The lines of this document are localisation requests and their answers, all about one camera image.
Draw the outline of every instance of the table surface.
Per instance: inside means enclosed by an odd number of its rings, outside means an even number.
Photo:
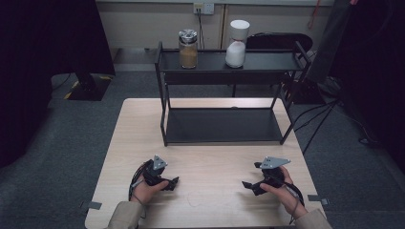
[[[187,107],[267,107],[268,98],[172,98],[173,105]],[[274,107],[280,129],[289,123],[283,103]],[[254,162],[266,156],[288,158],[294,184],[304,195],[309,211],[320,202],[294,132],[284,145],[278,143],[226,143],[169,145],[164,147],[160,132],[161,103],[157,98],[129,98],[122,105],[107,156],[96,186],[87,228],[104,228],[117,204],[128,198],[131,178],[139,165],[154,155],[168,163],[162,177],[180,177],[174,191],[162,191],[146,208],[141,228],[244,228],[288,225],[290,215],[272,194],[254,196],[242,181],[263,179]]]

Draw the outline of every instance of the wall outlet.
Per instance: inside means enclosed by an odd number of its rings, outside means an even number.
[[[198,10],[200,10],[200,13],[203,14],[204,13],[203,5],[204,5],[204,3],[194,3],[194,7],[193,7],[194,14],[197,14]]]
[[[203,4],[203,14],[214,14],[214,4],[204,3]]]

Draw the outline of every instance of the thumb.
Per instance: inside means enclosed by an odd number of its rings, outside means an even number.
[[[272,193],[272,194],[274,194],[274,195],[276,195],[276,196],[280,193],[280,190],[279,190],[279,189],[276,189],[276,188],[274,188],[273,186],[268,185],[268,184],[266,184],[266,183],[261,183],[261,184],[260,184],[260,188],[263,189],[263,190],[265,190],[266,192]]]
[[[160,191],[160,190],[164,189],[168,184],[169,184],[169,181],[164,180],[161,183],[152,186],[152,188],[153,188],[154,191]]]

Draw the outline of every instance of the chair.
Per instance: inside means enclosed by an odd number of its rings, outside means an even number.
[[[259,32],[250,35],[246,40],[247,50],[295,50],[295,42],[298,41],[305,52],[312,48],[312,39],[302,33],[293,32]],[[236,84],[233,85],[232,97],[235,97]]]

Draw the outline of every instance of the hand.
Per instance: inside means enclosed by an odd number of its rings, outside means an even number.
[[[139,176],[139,180],[143,180],[138,186],[136,186],[132,192],[131,196],[131,201],[133,202],[139,202],[140,204],[146,204],[148,203],[153,195],[160,190],[162,190],[164,187],[166,187],[169,184],[169,181],[164,180],[161,183],[154,185],[154,186],[149,186],[145,181],[143,175]]]
[[[292,179],[289,176],[288,170],[284,166],[280,166],[281,171],[284,174],[284,182],[285,183],[290,183],[292,184]],[[286,208],[286,211],[291,214],[295,219],[298,219],[302,217],[304,214],[306,214],[308,211],[307,209],[301,204],[300,200],[295,198],[288,190],[287,186],[283,185],[280,188],[274,188],[273,186],[270,186],[265,183],[261,183],[260,187],[275,196],[277,196],[278,199],[280,199],[281,203],[284,205]]]

